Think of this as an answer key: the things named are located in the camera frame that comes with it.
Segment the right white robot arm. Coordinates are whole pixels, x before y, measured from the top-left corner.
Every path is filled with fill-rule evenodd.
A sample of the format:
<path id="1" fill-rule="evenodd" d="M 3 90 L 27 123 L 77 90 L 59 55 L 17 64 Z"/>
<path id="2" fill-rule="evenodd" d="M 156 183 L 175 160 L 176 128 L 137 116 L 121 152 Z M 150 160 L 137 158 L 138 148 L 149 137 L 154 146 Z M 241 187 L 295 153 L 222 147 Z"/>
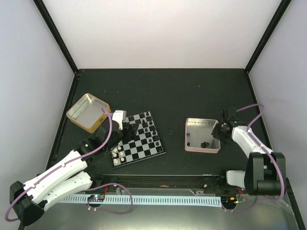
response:
<path id="1" fill-rule="evenodd" d="M 281 200 L 286 192 L 285 156 L 264 145 L 253 133 L 250 124 L 238 119 L 233 107 L 222 111 L 222 122 L 216 124 L 212 136 L 222 143 L 236 143 L 245 153 L 246 169 L 227 170 L 219 179 L 218 187 L 230 193 L 235 187 L 243 188 L 251 196 L 274 196 Z"/>

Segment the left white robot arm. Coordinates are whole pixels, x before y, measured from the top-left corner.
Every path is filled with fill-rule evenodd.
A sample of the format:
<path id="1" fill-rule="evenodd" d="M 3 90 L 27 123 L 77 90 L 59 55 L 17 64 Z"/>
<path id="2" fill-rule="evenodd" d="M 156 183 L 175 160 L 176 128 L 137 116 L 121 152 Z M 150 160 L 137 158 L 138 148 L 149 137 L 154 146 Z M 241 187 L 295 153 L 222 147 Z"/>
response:
<path id="1" fill-rule="evenodd" d="M 27 182 L 16 181 L 10 186 L 10 207 L 23 226 L 39 220 L 60 200 L 75 193 L 103 186 L 102 175 L 94 162 L 110 153 L 121 141 L 134 140 L 138 125 L 117 122 L 103 124 L 81 141 L 60 162 Z"/>

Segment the white chess piece row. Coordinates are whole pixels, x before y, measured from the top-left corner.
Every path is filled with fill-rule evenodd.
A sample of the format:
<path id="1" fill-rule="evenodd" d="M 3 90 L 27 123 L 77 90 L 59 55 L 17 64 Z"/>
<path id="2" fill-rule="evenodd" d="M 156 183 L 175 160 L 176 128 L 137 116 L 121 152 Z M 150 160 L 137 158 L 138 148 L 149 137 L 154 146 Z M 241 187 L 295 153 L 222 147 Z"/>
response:
<path id="1" fill-rule="evenodd" d="M 113 166 L 119 166 L 120 164 L 125 162 L 125 152 L 122 146 L 117 146 L 112 149 L 111 152 Z"/>

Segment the black pieces in tray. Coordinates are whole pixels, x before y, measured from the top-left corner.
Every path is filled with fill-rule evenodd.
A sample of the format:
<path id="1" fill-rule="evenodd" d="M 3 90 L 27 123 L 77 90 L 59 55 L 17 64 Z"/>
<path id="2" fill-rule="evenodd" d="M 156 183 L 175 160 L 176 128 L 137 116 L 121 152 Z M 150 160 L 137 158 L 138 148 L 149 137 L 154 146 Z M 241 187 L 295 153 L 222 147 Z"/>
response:
<path id="1" fill-rule="evenodd" d="M 201 143 L 201 147 L 202 148 L 208 148 L 210 146 L 210 144 L 209 144 L 209 142 L 203 142 L 203 143 Z"/>

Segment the pink tray of black pieces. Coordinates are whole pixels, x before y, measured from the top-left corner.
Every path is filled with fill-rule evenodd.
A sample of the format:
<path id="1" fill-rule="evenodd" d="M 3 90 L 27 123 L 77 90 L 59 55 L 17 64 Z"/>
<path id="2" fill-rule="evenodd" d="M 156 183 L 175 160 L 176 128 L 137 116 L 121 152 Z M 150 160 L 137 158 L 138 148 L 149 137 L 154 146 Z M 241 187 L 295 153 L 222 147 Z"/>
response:
<path id="1" fill-rule="evenodd" d="M 185 122 L 185 151 L 216 154 L 221 148 L 220 141 L 212 136 L 212 130 L 218 121 L 205 118 L 187 118 Z M 208 148 L 201 143 L 209 142 Z"/>

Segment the black and silver chessboard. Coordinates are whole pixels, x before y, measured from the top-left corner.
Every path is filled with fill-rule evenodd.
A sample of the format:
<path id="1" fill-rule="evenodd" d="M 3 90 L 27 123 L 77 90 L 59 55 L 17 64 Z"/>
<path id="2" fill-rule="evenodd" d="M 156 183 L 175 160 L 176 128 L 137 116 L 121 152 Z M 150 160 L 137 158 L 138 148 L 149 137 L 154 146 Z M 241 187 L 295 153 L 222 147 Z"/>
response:
<path id="1" fill-rule="evenodd" d="M 119 166 L 113 166 L 113 169 L 123 167 L 123 166 L 127 166 L 129 164 L 137 163 L 137 162 L 140 162 L 140 161 L 143 161 L 143 160 L 146 160 L 146 159 L 150 159 L 150 158 L 153 158 L 153 157 L 157 157 L 159 155 L 166 154 L 166 151 L 165 151 L 163 144 L 162 144 L 162 140 L 159 137 L 155 122 L 153 120 L 153 116 L 152 116 L 151 111 L 149 111 L 148 117 L 146 117 L 145 113 L 146 112 L 142 112 L 142 113 L 139 113 L 139 114 L 136 114 L 136 115 L 131 115 L 131 116 L 129 116 L 125 119 L 124 122 L 130 123 L 130 124 L 138 124 L 139 127 L 138 127 L 136 137 L 135 137 L 134 140 L 128 142 L 127 144 L 123 144 L 122 141 L 119 142 L 118 146 L 123 147 L 123 150 L 125 152 L 125 159 L 126 160 L 125 160 L 124 163 L 120 164 Z M 145 122 L 148 125 L 146 127 L 149 130 L 148 133 L 151 133 L 150 138 L 152 138 L 152 140 L 153 140 L 151 143 L 155 144 L 157 141 L 159 141 L 160 142 L 159 146 L 155 145 L 154 148 L 151 148 L 151 146 L 150 146 L 151 143 L 149 142 L 150 138 L 147 138 L 146 137 L 147 133 L 144 132 L 144 130 L 146 128 L 142 127 L 142 123 L 145 123 Z M 158 136 L 159 139 L 157 141 L 155 141 L 153 139 L 154 136 Z"/>

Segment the gold metal tin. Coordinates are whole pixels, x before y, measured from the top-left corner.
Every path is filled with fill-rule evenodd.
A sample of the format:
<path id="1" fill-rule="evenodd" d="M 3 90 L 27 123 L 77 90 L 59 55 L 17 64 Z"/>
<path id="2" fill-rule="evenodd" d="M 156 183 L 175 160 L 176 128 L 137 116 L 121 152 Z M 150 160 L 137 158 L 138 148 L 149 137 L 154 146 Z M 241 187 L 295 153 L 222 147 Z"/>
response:
<path id="1" fill-rule="evenodd" d="M 89 133 L 94 133 L 111 113 L 108 103 L 86 93 L 66 113 L 67 118 Z"/>

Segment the black corner frame post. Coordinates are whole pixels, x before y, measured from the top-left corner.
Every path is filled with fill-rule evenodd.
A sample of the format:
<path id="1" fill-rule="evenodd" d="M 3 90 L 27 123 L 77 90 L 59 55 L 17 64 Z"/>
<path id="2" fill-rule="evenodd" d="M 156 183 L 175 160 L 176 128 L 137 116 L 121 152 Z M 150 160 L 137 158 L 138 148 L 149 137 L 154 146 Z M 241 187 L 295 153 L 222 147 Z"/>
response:
<path id="1" fill-rule="evenodd" d="M 282 0 L 278 5 L 273 17 L 271 18 L 268 26 L 266 27 L 260 41 L 258 42 L 251 58 L 249 59 L 244 71 L 249 74 L 254 67 L 255 63 L 257 62 L 260 54 L 262 53 L 263 49 L 265 48 L 267 42 L 269 41 L 271 35 L 273 34 L 274 30 L 276 29 L 278 23 L 282 19 L 284 13 L 286 12 L 287 8 L 289 7 L 291 0 Z"/>
<path id="2" fill-rule="evenodd" d="M 77 68 L 59 30 L 57 29 L 57 26 L 55 25 L 45 3 L 43 0 L 33 0 L 36 8 L 38 9 L 38 11 L 40 12 L 43 20 L 45 21 L 48 29 L 50 30 L 53 38 L 55 39 L 56 43 L 58 44 L 62 54 L 64 55 L 69 67 L 71 68 L 72 72 L 74 74 L 78 74 L 79 73 L 79 69 Z"/>

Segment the left black corner frame post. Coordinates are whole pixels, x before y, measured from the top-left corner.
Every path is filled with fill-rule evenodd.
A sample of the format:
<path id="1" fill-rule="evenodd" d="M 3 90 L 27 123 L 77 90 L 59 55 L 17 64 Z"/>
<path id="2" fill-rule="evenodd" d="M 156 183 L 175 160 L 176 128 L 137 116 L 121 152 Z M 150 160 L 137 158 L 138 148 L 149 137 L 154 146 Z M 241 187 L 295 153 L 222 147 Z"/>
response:
<path id="1" fill-rule="evenodd" d="M 64 55 L 69 67 L 71 68 L 72 72 L 74 74 L 78 74 L 79 73 L 79 69 L 77 68 L 59 30 L 57 29 L 57 26 L 55 25 L 45 3 L 43 0 L 33 0 L 36 8 L 38 9 L 38 11 L 40 12 L 43 20 L 45 21 L 48 29 L 50 30 L 53 38 L 55 39 L 56 43 L 58 44 L 62 54 Z"/>

